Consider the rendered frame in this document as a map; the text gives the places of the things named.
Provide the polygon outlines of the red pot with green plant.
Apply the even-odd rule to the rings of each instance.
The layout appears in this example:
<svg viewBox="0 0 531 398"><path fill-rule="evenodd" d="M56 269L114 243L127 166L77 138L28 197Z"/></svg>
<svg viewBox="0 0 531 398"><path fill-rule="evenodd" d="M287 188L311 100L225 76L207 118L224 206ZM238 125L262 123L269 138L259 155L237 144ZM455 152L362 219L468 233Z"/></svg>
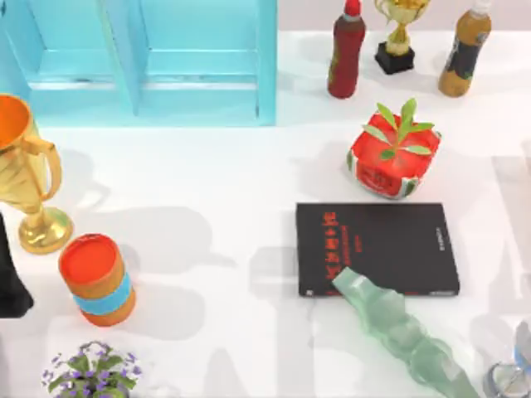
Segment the red pot with green plant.
<svg viewBox="0 0 531 398"><path fill-rule="evenodd" d="M406 101L399 114L377 104L346 157L348 170L369 191L403 199L419 186L441 142L434 124L417 122L417 101Z"/></svg>

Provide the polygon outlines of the brown bottle with dark label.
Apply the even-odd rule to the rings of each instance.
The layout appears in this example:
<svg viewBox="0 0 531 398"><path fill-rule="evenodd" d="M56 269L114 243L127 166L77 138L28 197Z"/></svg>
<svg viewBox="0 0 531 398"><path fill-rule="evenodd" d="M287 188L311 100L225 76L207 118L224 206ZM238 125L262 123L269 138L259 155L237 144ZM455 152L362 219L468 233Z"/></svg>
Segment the brown bottle with dark label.
<svg viewBox="0 0 531 398"><path fill-rule="evenodd" d="M474 0L457 21L451 53L438 83L442 94L456 98L469 90L480 50L491 33L492 2Z"/></svg>

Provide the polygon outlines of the clear bottle with blue label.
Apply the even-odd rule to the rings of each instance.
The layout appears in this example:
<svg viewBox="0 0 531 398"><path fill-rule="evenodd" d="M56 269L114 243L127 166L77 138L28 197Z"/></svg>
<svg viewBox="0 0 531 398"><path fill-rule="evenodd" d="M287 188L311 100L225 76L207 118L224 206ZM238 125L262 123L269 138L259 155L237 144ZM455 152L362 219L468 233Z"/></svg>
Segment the clear bottle with blue label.
<svg viewBox="0 0 531 398"><path fill-rule="evenodd" d="M514 361L494 364L485 374L486 398L531 398L531 327L522 321L514 336Z"/></svg>

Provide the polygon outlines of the red bottle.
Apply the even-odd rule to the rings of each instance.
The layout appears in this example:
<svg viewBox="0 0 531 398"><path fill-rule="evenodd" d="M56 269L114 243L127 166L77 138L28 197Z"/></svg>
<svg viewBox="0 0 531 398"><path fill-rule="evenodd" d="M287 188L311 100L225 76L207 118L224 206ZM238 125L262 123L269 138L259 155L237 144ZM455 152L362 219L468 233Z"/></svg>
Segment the red bottle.
<svg viewBox="0 0 531 398"><path fill-rule="evenodd" d="M337 99L350 98L356 90L365 34L361 0L346 0L343 14L334 23L333 55L328 73L328 92Z"/></svg>

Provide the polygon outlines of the light blue rack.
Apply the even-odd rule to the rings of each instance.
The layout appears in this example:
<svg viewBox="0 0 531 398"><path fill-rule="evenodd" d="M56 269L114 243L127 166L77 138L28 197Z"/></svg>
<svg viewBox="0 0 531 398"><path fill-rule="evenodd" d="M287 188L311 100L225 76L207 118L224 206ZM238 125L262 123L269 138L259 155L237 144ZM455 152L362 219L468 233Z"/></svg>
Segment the light blue rack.
<svg viewBox="0 0 531 398"><path fill-rule="evenodd" d="M49 127L272 125L277 0L0 0L0 92Z"/></svg>

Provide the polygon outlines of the purple flower plant pot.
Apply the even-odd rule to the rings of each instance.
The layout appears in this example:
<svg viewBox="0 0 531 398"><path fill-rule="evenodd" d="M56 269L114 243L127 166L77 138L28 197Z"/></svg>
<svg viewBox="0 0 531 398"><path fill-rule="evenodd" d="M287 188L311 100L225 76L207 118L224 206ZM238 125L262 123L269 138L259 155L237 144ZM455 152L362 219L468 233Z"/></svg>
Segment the purple flower plant pot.
<svg viewBox="0 0 531 398"><path fill-rule="evenodd" d="M52 398L130 398L143 374L133 353L93 340L72 355L57 353L41 385Z"/></svg>

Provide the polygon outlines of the black book with red lettering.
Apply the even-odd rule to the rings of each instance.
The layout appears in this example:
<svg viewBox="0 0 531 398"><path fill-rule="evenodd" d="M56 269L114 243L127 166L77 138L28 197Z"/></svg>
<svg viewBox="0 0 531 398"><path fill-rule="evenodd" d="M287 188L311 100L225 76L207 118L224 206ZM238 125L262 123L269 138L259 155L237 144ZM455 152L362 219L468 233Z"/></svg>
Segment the black book with red lettering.
<svg viewBox="0 0 531 398"><path fill-rule="evenodd" d="M460 279L440 203L300 203L299 294L337 293L344 268L410 296L456 296Z"/></svg>

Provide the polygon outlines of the pale green ridged bottle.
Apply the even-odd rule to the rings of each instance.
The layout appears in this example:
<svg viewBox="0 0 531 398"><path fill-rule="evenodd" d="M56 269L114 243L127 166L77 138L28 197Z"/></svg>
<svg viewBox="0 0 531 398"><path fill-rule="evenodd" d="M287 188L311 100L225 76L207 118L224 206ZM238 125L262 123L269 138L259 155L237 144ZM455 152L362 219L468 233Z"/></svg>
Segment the pale green ridged bottle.
<svg viewBox="0 0 531 398"><path fill-rule="evenodd" d="M350 268L339 272L333 285L356 310L367 333L405 364L415 382L445 398L480 398L451 348L407 312L403 295Z"/></svg>

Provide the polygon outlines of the small gold trophy black base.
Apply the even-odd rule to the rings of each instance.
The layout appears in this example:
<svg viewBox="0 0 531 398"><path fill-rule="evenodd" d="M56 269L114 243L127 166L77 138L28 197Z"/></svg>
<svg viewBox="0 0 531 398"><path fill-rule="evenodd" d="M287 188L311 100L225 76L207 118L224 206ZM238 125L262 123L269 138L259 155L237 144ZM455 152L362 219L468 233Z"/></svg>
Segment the small gold trophy black base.
<svg viewBox="0 0 531 398"><path fill-rule="evenodd" d="M407 26L418 20L431 0L374 0L375 8L387 19L397 23L385 42L378 44L375 60L387 75L411 70L415 51L410 46Z"/></svg>

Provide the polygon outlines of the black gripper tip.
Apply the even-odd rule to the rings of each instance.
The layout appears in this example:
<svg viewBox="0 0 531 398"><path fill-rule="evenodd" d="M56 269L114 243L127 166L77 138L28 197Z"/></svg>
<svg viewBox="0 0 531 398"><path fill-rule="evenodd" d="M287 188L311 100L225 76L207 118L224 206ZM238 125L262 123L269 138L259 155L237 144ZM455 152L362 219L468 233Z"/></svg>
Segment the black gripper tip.
<svg viewBox="0 0 531 398"><path fill-rule="evenodd" d="M33 297L14 266L0 213L0 319L22 318L33 305Z"/></svg>

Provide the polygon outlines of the large gold trophy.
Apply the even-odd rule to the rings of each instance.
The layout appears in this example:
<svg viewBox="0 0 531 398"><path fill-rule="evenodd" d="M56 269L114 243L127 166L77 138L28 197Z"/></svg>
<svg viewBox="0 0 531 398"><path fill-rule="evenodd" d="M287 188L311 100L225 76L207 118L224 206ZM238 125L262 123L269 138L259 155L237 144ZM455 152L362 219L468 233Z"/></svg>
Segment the large gold trophy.
<svg viewBox="0 0 531 398"><path fill-rule="evenodd" d="M0 202L25 214L18 236L29 253L52 253L71 238L70 217L45 206L59 191L61 179L56 146L40 137L26 102L0 94Z"/></svg>

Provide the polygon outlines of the orange can with blue band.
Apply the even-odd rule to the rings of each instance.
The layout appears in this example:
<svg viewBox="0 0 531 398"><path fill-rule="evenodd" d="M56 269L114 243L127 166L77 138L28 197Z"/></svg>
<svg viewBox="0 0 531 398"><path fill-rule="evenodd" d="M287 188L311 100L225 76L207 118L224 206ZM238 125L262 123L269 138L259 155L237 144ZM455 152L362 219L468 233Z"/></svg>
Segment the orange can with blue band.
<svg viewBox="0 0 531 398"><path fill-rule="evenodd" d="M116 243L107 235L85 234L61 253L59 271L81 314L111 327L134 310L136 294Z"/></svg>

